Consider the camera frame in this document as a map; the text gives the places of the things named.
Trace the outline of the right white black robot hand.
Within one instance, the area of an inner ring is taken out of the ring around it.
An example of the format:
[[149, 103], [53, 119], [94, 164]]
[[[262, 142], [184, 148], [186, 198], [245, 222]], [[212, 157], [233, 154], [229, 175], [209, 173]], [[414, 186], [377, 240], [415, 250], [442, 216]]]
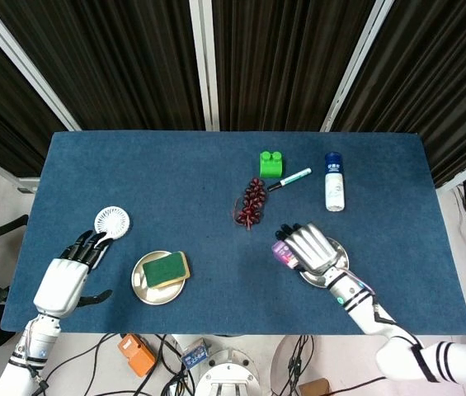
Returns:
[[305, 271], [320, 276], [335, 266], [341, 254], [313, 223], [290, 227], [282, 224], [276, 239], [285, 243]]

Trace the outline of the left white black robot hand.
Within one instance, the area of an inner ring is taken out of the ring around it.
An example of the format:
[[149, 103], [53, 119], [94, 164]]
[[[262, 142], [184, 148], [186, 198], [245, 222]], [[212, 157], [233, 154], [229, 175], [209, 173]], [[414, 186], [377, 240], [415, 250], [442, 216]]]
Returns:
[[105, 232], [82, 233], [75, 243], [66, 247], [59, 257], [49, 264], [34, 298], [34, 305], [41, 315], [51, 318], [66, 318], [76, 308], [100, 304], [111, 297], [108, 289], [100, 294], [82, 294], [86, 280], [101, 255], [113, 243]]

